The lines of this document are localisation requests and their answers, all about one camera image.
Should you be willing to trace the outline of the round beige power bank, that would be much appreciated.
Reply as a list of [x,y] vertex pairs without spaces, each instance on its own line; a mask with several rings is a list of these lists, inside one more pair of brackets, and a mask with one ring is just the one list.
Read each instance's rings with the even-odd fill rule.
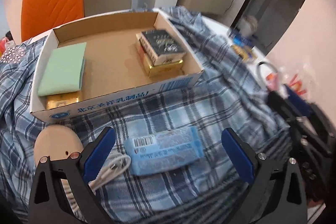
[[70,128],[56,124],[47,126],[39,133],[34,144],[35,166],[44,156],[49,156],[51,160],[62,160],[83,149],[81,140]]

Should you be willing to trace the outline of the blue tissue pack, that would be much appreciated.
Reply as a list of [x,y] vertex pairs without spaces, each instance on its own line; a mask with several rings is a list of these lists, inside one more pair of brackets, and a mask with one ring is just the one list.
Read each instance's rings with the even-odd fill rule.
[[175,170],[204,156],[195,126],[128,138],[123,146],[131,158],[130,172],[135,176]]

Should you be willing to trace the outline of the green wallet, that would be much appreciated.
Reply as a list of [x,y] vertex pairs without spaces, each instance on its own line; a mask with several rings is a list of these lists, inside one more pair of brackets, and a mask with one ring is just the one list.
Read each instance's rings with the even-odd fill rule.
[[73,93],[81,90],[86,42],[56,48],[51,52],[38,87],[38,96]]

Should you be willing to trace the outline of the red and cream cigarette pack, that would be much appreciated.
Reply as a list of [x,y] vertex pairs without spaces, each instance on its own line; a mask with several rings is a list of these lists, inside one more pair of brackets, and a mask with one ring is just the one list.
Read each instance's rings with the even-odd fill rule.
[[183,60],[174,63],[153,65],[148,54],[139,41],[135,42],[135,47],[137,49],[144,71],[149,77],[156,77],[170,72],[177,72],[180,71],[183,67]]

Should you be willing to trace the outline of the black cigarette pack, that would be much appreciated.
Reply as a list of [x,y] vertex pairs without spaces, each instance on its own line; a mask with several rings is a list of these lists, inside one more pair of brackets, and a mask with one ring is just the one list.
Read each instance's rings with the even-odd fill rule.
[[154,66],[171,64],[183,59],[183,47],[164,29],[153,29],[136,34]]

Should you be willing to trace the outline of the gold blue cigarette pack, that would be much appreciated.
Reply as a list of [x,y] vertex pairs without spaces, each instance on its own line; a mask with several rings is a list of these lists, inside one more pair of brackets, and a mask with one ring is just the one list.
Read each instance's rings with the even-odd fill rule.
[[231,48],[234,50],[234,52],[242,59],[244,62],[252,63],[256,61],[257,56],[255,55],[252,48],[248,46],[238,46],[236,44],[232,44]]

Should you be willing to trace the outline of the dark blue box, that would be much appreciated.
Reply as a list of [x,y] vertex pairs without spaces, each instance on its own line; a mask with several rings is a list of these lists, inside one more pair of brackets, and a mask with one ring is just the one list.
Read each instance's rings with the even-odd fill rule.
[[240,47],[248,46],[250,48],[253,48],[255,46],[251,39],[245,38],[236,30],[230,30],[229,37],[232,39],[234,44]]

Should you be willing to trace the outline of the white trash bin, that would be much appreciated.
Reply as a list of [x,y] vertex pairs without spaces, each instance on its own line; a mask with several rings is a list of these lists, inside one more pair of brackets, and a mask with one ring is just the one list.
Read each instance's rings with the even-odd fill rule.
[[240,18],[236,28],[241,36],[250,38],[257,31],[258,21],[252,15],[243,16]]

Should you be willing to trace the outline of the open cardboard box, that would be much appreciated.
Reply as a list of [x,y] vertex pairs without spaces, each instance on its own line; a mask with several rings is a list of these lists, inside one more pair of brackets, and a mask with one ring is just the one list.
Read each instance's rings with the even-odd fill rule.
[[[56,123],[160,92],[193,87],[204,67],[171,19],[161,9],[122,10],[75,20],[35,36],[32,44],[39,38],[44,43],[34,71],[30,114]],[[181,72],[153,78],[146,75],[135,47],[136,34],[153,28],[167,30],[185,49]],[[51,52],[77,43],[86,44],[81,101],[48,110],[45,99],[38,96],[38,86]]]

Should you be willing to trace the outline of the red bag on floor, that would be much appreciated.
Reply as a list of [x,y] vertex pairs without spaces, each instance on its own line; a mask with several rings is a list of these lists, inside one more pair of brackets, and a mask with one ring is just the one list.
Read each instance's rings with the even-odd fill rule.
[[1,55],[3,55],[3,53],[6,50],[5,44],[8,42],[7,37],[3,37],[0,39],[0,53]]

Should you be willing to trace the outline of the orange chair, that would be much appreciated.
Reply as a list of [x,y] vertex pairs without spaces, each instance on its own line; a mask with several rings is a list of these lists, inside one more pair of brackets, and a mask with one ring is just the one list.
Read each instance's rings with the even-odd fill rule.
[[21,40],[84,18],[84,0],[22,0]]

